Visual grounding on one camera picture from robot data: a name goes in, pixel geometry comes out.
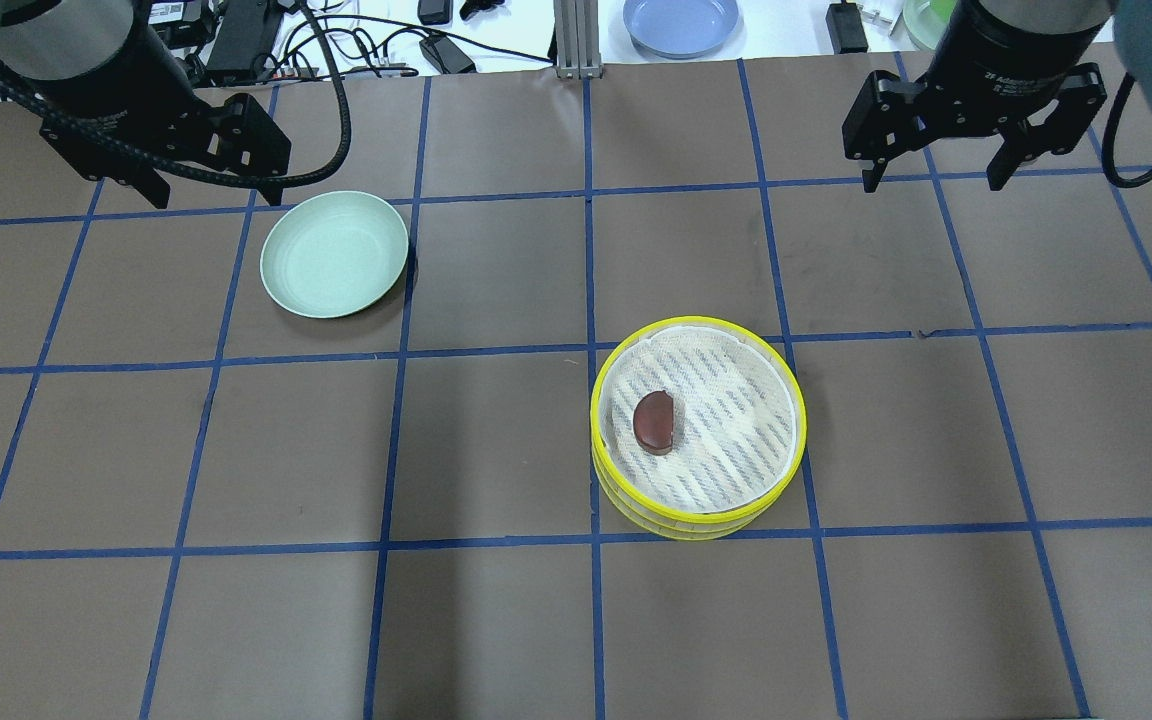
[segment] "round basket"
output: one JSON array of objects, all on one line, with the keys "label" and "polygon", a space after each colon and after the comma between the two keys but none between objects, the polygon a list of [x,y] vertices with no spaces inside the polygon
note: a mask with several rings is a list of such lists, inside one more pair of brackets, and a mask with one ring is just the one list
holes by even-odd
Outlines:
[{"label": "round basket", "polygon": [[[643,450],[634,409],[650,392],[675,401],[667,455]],[[781,355],[738,325],[685,316],[617,346],[590,400],[594,472],[632,523],[673,539],[714,539],[767,510],[799,468],[806,409]]]}]

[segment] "black cable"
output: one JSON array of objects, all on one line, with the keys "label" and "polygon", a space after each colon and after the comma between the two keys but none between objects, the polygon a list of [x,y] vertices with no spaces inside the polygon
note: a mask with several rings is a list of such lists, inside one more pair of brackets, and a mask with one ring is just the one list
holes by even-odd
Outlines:
[{"label": "black cable", "polygon": [[335,58],[332,55],[332,45],[329,45],[328,37],[326,37],[320,26],[319,22],[311,13],[310,6],[308,6],[306,0],[296,0],[297,8],[301,9],[301,14],[305,15],[306,22],[311,23],[312,32],[314,37],[319,40],[323,53],[326,59],[326,65],[328,65],[329,76],[332,77],[332,86],[335,91],[335,97],[338,98],[338,109],[340,113],[340,142],[338,145],[338,151],[321,168],[311,170],[309,173],[301,173],[298,176],[287,176],[287,177],[252,177],[252,176],[234,176],[234,174],[227,173],[214,173],[211,170],[204,170],[200,168],[191,167],[191,165],[185,165],[177,162],[175,160],[169,160],[161,158],[160,156],[154,156],[152,152],[146,152],[136,147],[132,143],[127,141],[120,141],[116,137],[106,135],[101,131],[97,123],[92,120],[75,118],[69,113],[65,113],[62,109],[52,108],[50,103],[38,99],[31,90],[24,90],[14,85],[14,83],[6,81],[0,77],[0,94],[8,97],[15,104],[22,106],[24,109],[31,111],[38,118],[45,120],[45,122],[54,126],[58,129],[65,129],[68,132],[76,132],[81,136],[83,141],[91,142],[92,145],[101,147],[101,150],[108,150],[109,152],[116,152],[119,156],[132,159],[137,162],[143,162],[147,167],[161,170],[164,173],[173,174],[173,176],[182,179],[191,179],[192,181],[205,182],[210,184],[219,184],[223,187],[242,187],[248,188],[248,190],[275,190],[275,188],[286,187],[302,187],[306,184],[313,184],[316,182],[321,182],[324,179],[332,177],[332,174],[340,169],[340,165],[344,164],[346,156],[349,154],[349,141],[353,136],[353,123],[349,122],[349,101],[344,94],[344,85],[340,82],[340,71],[338,65],[335,65]]},{"label": "black cable", "polygon": [[308,59],[305,54],[301,53],[301,51],[296,51],[296,53],[291,54],[293,71],[296,73],[297,76],[301,75],[301,61],[297,61],[297,58],[300,58],[300,60],[303,61],[303,63],[305,63],[305,73],[310,73],[310,76],[316,77],[317,73],[314,73],[314,66],[310,65],[310,59]]},{"label": "black cable", "polygon": [[1127,73],[1123,76],[1123,85],[1119,86],[1119,92],[1114,96],[1111,116],[1105,123],[1105,143],[1101,145],[1101,169],[1105,170],[1105,177],[1109,179],[1114,187],[1121,187],[1126,190],[1152,181],[1152,168],[1149,168],[1142,176],[1126,179],[1120,176],[1117,164],[1114,161],[1114,143],[1119,137],[1119,122],[1123,119],[1123,108],[1128,104],[1128,96],[1132,94],[1134,85],[1135,77],[1131,73]]},{"label": "black cable", "polygon": [[[358,45],[358,53],[361,53],[361,56],[357,59],[364,61],[364,63],[366,63],[367,66],[367,69],[370,69],[371,73],[376,74],[376,77],[382,77],[380,70],[376,69],[376,63],[372,63],[371,61],[371,56],[376,54],[376,41],[372,40],[372,44],[369,48],[369,45],[366,41],[364,41],[364,38],[358,37],[358,31],[362,31],[361,26],[356,26],[353,29],[353,31],[349,31],[349,35],[353,37],[353,40],[356,41],[356,44]],[[369,35],[367,31],[362,31],[362,35],[365,35],[371,40],[371,35]]]},{"label": "black cable", "polygon": [[378,45],[376,45],[376,38],[374,38],[374,37],[371,37],[371,33],[370,33],[370,32],[367,32],[367,31],[366,31],[366,29],[364,29],[364,28],[362,28],[362,26],[356,26],[356,28],[354,28],[354,29],[353,29],[353,32],[354,32],[355,35],[358,35],[359,32],[362,32],[362,36],[364,36],[364,37],[366,37],[366,38],[367,38],[367,45],[371,45],[371,54],[372,54],[372,55],[374,55],[374,54],[376,54],[376,51],[377,51],[377,50],[379,50],[379,46],[378,46]]},{"label": "black cable", "polygon": [[[256,67],[257,61],[264,60],[265,58],[268,58],[270,60],[274,60],[274,67],[270,68],[268,70],[266,70],[265,69],[265,63],[260,63],[260,69],[257,70],[257,67]],[[256,77],[257,79],[259,79],[260,76],[263,74],[265,74],[265,73],[270,73],[270,76],[273,76],[274,73],[278,73],[278,68],[280,67],[280,65],[282,65],[282,63],[279,63],[278,58],[275,58],[273,53],[260,53],[259,55],[256,55],[255,58],[252,58],[252,63],[249,65],[247,69],[250,70],[250,73],[252,74],[253,77]]]},{"label": "black cable", "polygon": [[[407,65],[366,65],[366,67],[349,68],[348,70],[340,70],[340,76],[342,76],[342,77],[355,76],[355,74],[358,74],[358,73],[384,73],[384,70],[397,70],[397,76],[399,77],[419,77],[420,76],[420,70],[417,70],[416,68],[407,67]],[[302,82],[324,82],[324,79],[326,79],[326,78],[321,78],[321,77],[306,77],[306,78],[294,79],[291,82],[291,84],[293,85],[300,85],[300,83],[302,83]]]},{"label": "black cable", "polygon": [[[470,45],[473,45],[473,46],[477,46],[477,47],[482,47],[482,50],[492,51],[492,53],[500,53],[500,54],[503,54],[503,55],[514,55],[516,58],[524,58],[525,60],[535,60],[535,61],[538,61],[538,63],[553,65],[553,60],[550,60],[548,58],[541,58],[540,55],[531,55],[531,54],[528,54],[528,53],[520,53],[520,51],[507,50],[506,47],[498,47],[498,46],[494,46],[494,45],[486,45],[485,41],[471,40],[471,38],[464,37],[463,35],[456,35],[454,32],[445,32],[445,31],[442,31],[442,29],[432,28],[432,26],[423,26],[422,24],[416,24],[416,23],[406,23],[406,22],[402,22],[402,20],[378,18],[378,17],[376,17],[376,15],[355,15],[355,14],[343,14],[343,13],[342,14],[329,15],[329,18],[340,18],[340,20],[370,20],[370,22],[391,24],[391,26],[406,26],[406,28],[412,28],[412,29],[424,29],[424,31],[437,32],[437,33],[440,33],[440,35],[448,36],[450,38],[454,38],[454,40],[468,41],[468,44],[470,44]],[[283,46],[288,47],[289,45],[291,45],[291,37],[295,36],[297,32],[300,32],[301,29],[305,28],[305,26],[306,26],[306,23],[302,22],[297,26],[293,28],[291,32],[287,33],[287,41],[285,41]]]},{"label": "black cable", "polygon": [[[362,59],[366,58],[366,55],[369,55],[371,53],[371,50],[367,50],[367,45],[362,40],[362,38],[359,38],[357,35],[355,35],[353,32],[353,29],[350,29],[350,28],[329,26],[329,28],[324,29],[324,32],[328,33],[328,37],[332,38],[332,45],[335,46],[335,50],[338,50],[340,54],[344,55],[349,60],[362,60]],[[353,40],[353,46],[355,46],[356,50],[358,51],[357,55],[351,55],[351,54],[348,53],[348,51],[342,50],[342,47],[340,47],[339,41],[335,41],[335,37],[334,37],[338,33],[344,33],[349,38],[349,40]]]},{"label": "black cable", "polygon": [[400,35],[407,35],[407,33],[411,33],[411,35],[415,35],[416,37],[420,37],[420,38],[430,37],[430,31],[427,29],[424,29],[424,28],[404,26],[404,28],[396,29],[396,31],[389,33],[388,36],[385,36],[384,40],[380,40],[380,55],[384,56],[384,58],[388,58],[388,55],[389,55],[389,40],[393,40],[393,38],[396,38]]},{"label": "black cable", "polygon": [[[342,53],[342,55],[344,55],[346,58],[351,59],[351,60],[364,60],[364,61],[366,61],[366,63],[370,63],[371,60],[367,56],[369,55],[369,51],[366,51],[365,47],[362,47],[362,40],[358,40],[358,38],[356,36],[353,36],[351,31],[348,31],[348,29],[346,29],[346,28],[334,28],[334,29],[338,32],[343,32],[343,33],[349,35],[349,37],[355,38],[355,41],[358,45],[358,53],[359,53],[358,55],[351,55],[351,54],[348,54],[348,53]],[[311,41],[314,41],[314,38],[310,37],[310,38],[306,38],[305,40],[298,41],[298,44],[296,45],[296,47],[293,47],[291,54],[288,55],[288,59],[293,59],[293,58],[300,56],[302,60],[305,60],[306,68],[312,70],[313,68],[310,67],[310,61],[308,61],[305,54],[301,53],[301,51],[303,50],[303,47],[305,47],[308,44],[311,44]]]}]

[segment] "green plate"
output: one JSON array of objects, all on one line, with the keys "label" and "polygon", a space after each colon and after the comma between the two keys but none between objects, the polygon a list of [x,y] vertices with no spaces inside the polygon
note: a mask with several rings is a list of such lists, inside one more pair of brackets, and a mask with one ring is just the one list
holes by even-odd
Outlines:
[{"label": "green plate", "polygon": [[278,220],[260,253],[265,291],[289,313],[340,318],[380,300],[407,265],[407,225],[374,195],[327,192]]}]

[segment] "white desk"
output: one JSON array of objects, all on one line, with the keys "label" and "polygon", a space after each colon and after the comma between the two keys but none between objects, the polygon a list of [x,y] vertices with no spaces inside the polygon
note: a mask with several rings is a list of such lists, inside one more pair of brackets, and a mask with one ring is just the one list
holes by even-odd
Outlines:
[{"label": "white desk", "polygon": [[[314,5],[331,5],[333,0],[314,0]],[[506,3],[490,12],[476,14],[468,22],[462,22],[457,12],[463,0],[453,0],[452,23],[439,26],[445,31],[472,37],[487,45],[520,50],[532,55],[544,55],[550,48],[550,36],[553,33],[554,9],[551,0],[506,0]],[[419,23],[416,17],[417,0],[347,0],[339,13],[376,15],[376,17],[403,20]],[[833,48],[824,25],[824,13],[829,0],[740,0],[741,22],[736,32],[717,53],[699,58],[700,60],[732,60],[736,58],[783,58],[798,55],[828,55]],[[613,63],[669,63],[658,55],[645,53],[634,46],[621,18],[621,0],[599,1],[599,46],[602,50],[602,61]],[[302,22],[300,13],[289,14],[283,22],[285,31],[279,35],[275,54],[283,47],[285,32]],[[328,20],[329,26],[355,26],[356,20]],[[362,22],[378,41],[393,32],[396,26],[381,23]],[[1111,24],[1101,31],[1097,40],[1112,38]],[[876,53],[892,50],[916,50],[910,40],[904,24],[899,24],[892,36],[879,31],[877,26],[865,23],[865,35],[869,48]],[[297,32],[297,41],[311,37],[308,28]],[[393,60],[408,63],[419,69],[420,74],[434,73],[429,61],[420,55],[417,38],[402,35],[394,38],[389,46]],[[538,67],[535,61],[488,53],[475,46],[461,44],[462,50],[477,63],[479,73],[502,73],[503,70],[532,69]],[[323,55],[317,44],[311,41],[305,46],[306,58],[311,63],[321,67]],[[356,61],[343,60],[342,69]]]}]

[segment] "white mesh liner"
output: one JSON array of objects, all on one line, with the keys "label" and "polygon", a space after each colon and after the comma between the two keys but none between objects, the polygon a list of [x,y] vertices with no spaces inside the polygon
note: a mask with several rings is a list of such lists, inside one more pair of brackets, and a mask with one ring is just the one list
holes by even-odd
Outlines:
[{"label": "white mesh liner", "polygon": [[[673,450],[655,456],[634,438],[634,409],[650,392],[675,402]],[[682,511],[748,505],[790,469],[797,416],[790,386],[767,350],[708,325],[672,325],[616,358],[599,401],[612,464],[644,495]]]}]

